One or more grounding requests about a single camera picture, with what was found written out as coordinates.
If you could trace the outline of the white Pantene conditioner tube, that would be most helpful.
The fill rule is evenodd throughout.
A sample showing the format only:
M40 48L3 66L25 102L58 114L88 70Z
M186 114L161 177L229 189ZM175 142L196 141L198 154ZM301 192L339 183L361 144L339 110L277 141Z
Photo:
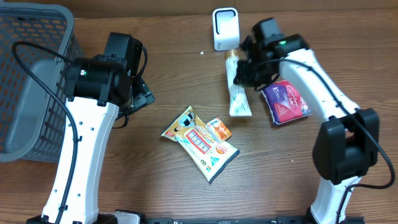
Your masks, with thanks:
M226 65L226 77L230 98L229 115L232 117L252 116L245 89L242 85L234 83L237 75L239 55L237 50L227 50L224 53Z

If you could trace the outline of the purple red pad pack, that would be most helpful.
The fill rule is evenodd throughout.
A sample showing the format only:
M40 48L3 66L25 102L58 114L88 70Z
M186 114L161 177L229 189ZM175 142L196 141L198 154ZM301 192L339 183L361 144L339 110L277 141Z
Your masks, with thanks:
M307 102L287 80L263 88L261 93L267 103L274 125L288 123L312 114Z

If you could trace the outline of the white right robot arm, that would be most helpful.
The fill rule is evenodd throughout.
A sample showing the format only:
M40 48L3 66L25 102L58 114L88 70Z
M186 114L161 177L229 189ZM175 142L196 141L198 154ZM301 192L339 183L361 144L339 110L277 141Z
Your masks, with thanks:
M350 100L327 75L301 35L284 35L273 18L259 21L240 45L234 83L260 91L275 122L311 111L320 123L312 158L320 174L302 223L362 223L345 214L379 153L379 117Z

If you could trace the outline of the orange Kleenex tissue pack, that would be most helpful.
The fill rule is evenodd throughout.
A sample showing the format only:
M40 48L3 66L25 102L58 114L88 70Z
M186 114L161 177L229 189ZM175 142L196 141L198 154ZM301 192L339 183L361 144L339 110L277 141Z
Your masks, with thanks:
M232 132L219 118L207 122L206 128L217 142L227 141L232 136Z

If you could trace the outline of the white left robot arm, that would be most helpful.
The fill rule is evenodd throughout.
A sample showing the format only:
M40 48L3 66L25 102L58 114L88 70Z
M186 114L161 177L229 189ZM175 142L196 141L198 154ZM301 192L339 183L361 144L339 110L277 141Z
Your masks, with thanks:
M76 58L65 70L65 135L52 192L42 213L28 223L141 223L128 210L100 213L98 186L114 122L153 103L142 78L144 45L129 34L110 33L103 54Z

